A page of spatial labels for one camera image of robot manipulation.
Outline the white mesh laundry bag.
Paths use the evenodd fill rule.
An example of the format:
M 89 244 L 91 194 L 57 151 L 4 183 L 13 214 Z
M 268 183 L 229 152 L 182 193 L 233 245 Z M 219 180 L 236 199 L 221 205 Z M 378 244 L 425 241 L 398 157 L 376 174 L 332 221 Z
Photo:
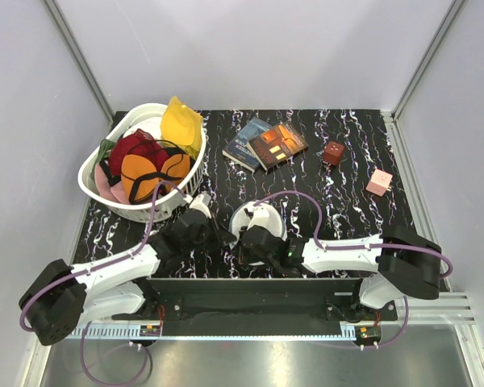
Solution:
M 247 214 L 244 211 L 248 204 L 249 202 L 243 204 L 234 212 L 231 218 L 231 222 L 229 224 L 229 231 L 237 237 L 237 242 L 235 244 L 230 245 L 230 247 L 232 250 L 232 255 L 236 256 L 238 258 L 238 261 L 239 261 L 239 253 L 238 253 L 237 244 L 240 240 L 240 237 L 242 236 L 242 233 L 248 229 L 247 225 L 249 222 L 249 218 L 247 217 Z M 270 204 L 267 204 L 267 205 L 269 206 L 269 209 L 271 211 L 270 229 L 268 231 L 270 231 L 274 236 L 281 237 L 282 239 L 287 238 L 286 226 L 281 215 Z

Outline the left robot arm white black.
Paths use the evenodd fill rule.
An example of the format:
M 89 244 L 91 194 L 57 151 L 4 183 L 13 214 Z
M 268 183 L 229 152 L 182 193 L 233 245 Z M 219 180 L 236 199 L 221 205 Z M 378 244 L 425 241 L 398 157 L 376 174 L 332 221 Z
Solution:
M 108 302 L 98 304 L 99 296 L 151 277 L 197 249 L 221 248 L 235 241 L 214 216 L 188 209 L 124 252 L 75 266 L 54 260 L 20 298 L 19 325 L 35 333 L 42 345 L 53 345 L 81 324 L 82 317 L 113 315 Z

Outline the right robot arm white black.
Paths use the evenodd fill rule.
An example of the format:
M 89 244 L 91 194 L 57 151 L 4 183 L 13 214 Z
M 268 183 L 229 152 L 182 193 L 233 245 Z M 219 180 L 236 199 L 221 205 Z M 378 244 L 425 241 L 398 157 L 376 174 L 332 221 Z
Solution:
M 289 278 L 336 270 L 368 272 L 350 299 L 359 319 L 371 318 L 403 296 L 435 300 L 440 293 L 441 248 L 429 239 L 393 227 L 360 239 L 317 241 L 283 238 L 263 226 L 231 227 L 241 263 L 265 265 Z

